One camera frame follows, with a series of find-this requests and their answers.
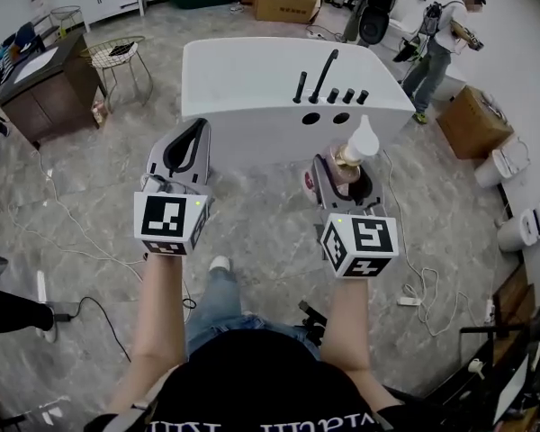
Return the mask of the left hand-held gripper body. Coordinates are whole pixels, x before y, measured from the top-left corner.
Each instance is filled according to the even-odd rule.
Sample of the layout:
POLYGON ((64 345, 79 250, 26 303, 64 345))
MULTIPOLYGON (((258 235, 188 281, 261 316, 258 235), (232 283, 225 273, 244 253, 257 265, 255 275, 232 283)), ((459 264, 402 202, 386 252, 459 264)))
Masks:
POLYGON ((145 174, 134 194, 134 238, 149 253, 187 256, 196 248, 211 205, 206 185, 145 174))

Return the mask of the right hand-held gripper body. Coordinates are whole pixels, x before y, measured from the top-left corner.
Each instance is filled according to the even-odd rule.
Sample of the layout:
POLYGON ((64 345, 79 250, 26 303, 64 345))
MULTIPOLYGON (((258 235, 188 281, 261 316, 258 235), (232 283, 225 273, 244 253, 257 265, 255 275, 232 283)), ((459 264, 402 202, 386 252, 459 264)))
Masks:
POLYGON ((319 205, 316 225, 321 258, 337 279, 370 279, 399 256, 397 221, 376 196, 365 206, 319 205))

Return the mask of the pink white spray bottle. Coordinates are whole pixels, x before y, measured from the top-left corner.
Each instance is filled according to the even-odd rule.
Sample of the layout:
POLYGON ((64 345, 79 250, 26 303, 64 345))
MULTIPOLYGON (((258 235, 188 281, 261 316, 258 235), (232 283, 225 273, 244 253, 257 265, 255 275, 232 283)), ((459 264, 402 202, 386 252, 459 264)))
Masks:
MULTIPOLYGON (((373 131, 369 117, 363 115, 360 123, 348 140, 334 140, 319 153, 328 164, 331 184, 331 207, 338 208, 345 203, 355 202, 355 182, 359 179, 360 169, 368 158, 375 156, 380 149, 380 142, 373 131)), ((318 204, 312 178, 311 165, 302 172, 301 185, 311 202, 318 204)))

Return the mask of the white bathtub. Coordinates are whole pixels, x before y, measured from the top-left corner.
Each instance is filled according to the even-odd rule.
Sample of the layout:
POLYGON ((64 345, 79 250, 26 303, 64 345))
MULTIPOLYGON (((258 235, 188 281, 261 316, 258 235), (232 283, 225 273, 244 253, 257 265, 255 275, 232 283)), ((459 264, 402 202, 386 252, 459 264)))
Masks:
POLYGON ((409 97, 368 48, 302 38, 196 40, 184 46, 181 119, 211 125, 211 166, 218 171, 313 158, 334 140, 348 140, 363 115, 380 146, 390 144, 414 113, 409 97), (332 50, 319 101, 309 98, 332 50), (294 103, 302 71, 307 79, 294 103), (339 90, 334 104, 327 102, 339 90), (355 90, 350 104, 342 99, 355 90), (356 102, 362 90, 369 96, 356 102))

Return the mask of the person's left forearm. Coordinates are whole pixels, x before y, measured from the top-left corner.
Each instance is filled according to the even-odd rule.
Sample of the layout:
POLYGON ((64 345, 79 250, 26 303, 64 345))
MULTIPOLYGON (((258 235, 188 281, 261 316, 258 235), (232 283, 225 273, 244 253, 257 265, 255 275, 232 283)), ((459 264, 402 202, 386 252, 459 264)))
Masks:
POLYGON ((128 410, 170 369, 185 362, 182 272, 179 256, 148 256, 131 363, 109 404, 109 413, 128 410))

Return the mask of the small pink item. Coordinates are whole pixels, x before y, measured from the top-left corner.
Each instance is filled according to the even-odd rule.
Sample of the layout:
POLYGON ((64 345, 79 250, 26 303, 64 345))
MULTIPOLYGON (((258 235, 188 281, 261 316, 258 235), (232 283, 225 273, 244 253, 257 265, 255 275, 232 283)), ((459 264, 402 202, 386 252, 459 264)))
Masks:
POLYGON ((94 116, 96 126, 98 128, 104 126, 107 120, 108 114, 109 114, 105 101, 103 100, 94 101, 91 111, 92 111, 92 115, 94 116))

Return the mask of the black waist-mounted device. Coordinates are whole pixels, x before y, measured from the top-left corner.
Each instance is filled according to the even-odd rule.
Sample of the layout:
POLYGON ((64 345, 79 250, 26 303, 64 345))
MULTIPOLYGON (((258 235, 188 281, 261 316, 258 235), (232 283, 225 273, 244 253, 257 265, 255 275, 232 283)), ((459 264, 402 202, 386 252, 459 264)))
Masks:
POLYGON ((320 347, 328 320, 304 300, 298 303, 298 307, 306 314, 306 318, 302 320, 301 328, 306 331, 310 342, 316 347, 320 347))

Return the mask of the person's blue jeans legs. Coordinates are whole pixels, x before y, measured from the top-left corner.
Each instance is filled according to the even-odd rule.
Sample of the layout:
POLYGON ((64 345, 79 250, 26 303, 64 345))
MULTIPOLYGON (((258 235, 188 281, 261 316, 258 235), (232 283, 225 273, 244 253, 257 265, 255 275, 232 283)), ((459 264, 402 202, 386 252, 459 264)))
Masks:
POLYGON ((222 333, 239 329, 270 330, 283 334, 303 344, 314 358, 320 359, 319 349, 302 328, 243 313, 239 283, 231 266, 212 265, 204 293, 185 324, 186 353, 190 356, 222 333))

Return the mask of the black curved faucet spout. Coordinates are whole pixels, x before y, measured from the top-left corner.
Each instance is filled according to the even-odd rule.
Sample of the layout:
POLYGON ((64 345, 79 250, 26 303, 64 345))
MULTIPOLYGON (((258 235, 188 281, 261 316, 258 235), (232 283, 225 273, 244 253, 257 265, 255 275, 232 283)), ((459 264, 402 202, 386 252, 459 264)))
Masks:
POLYGON ((316 104, 319 101, 320 90, 321 90, 321 88, 322 88, 322 86, 324 84, 325 78, 326 78, 326 76, 327 76, 327 74, 329 72, 329 69, 330 69, 333 61, 338 58, 338 54, 339 54, 338 49, 333 49, 331 51, 331 53, 329 54, 328 59, 327 59, 325 65, 324 65, 324 67, 323 67, 323 69, 322 69, 322 71, 320 73, 319 80, 318 80, 318 82, 316 84, 316 87, 314 88, 314 91, 313 91, 312 95, 309 98, 309 102, 311 104, 316 104))

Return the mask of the closed brown cardboard box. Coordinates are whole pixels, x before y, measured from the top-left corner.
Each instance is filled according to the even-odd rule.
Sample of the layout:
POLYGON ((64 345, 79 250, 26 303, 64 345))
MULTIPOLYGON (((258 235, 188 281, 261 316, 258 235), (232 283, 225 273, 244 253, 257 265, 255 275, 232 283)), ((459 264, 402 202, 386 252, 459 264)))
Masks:
POLYGON ((486 158, 506 141, 513 128, 482 102, 482 91, 466 86, 437 117, 458 159, 486 158))

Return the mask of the dark wooden vanity cabinet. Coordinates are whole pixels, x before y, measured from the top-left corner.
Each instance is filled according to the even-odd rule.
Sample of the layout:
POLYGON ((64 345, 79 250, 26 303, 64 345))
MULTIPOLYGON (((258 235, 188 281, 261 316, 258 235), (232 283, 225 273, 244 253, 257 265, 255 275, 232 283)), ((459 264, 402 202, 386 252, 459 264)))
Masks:
POLYGON ((84 35, 75 31, 16 67, 0 92, 0 109, 38 149, 44 140, 87 127, 99 128, 92 107, 107 95, 86 60, 84 35))

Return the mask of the white toilet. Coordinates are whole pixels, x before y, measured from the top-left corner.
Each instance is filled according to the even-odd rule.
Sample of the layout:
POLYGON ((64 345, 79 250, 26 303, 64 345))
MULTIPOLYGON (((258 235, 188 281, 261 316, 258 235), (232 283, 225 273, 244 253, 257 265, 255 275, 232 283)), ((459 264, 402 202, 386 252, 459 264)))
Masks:
POLYGON ((520 137, 512 137, 488 155, 474 176, 480 187, 490 188, 514 178, 530 163, 529 146, 520 137))
POLYGON ((497 240, 503 252, 516 252, 540 240, 540 202, 506 220, 498 229, 497 240))

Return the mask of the black power adapter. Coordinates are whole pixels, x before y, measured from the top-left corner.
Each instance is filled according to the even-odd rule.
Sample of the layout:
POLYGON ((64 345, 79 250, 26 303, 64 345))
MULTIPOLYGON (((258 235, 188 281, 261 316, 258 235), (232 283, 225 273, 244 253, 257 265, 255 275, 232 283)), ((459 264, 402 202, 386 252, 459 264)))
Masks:
POLYGON ((48 301, 47 305, 52 310, 56 323, 69 323, 79 314, 79 302, 54 302, 48 301))

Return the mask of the person's black shirt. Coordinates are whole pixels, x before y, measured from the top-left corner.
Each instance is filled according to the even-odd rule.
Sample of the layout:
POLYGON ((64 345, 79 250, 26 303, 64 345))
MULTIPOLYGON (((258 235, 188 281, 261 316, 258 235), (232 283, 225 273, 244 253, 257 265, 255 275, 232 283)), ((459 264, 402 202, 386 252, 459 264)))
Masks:
POLYGON ((230 330, 196 350, 129 412, 84 432, 437 432, 407 405, 375 412, 342 370, 266 329, 230 330))

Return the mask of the black metal rack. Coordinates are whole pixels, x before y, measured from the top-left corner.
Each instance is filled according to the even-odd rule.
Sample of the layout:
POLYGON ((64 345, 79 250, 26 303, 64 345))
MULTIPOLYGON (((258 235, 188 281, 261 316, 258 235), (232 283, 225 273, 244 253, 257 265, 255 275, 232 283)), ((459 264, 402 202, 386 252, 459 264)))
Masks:
POLYGON ((527 385, 534 344, 540 342, 540 306, 524 323, 467 327, 462 337, 486 342, 425 397, 443 432, 493 432, 527 385))

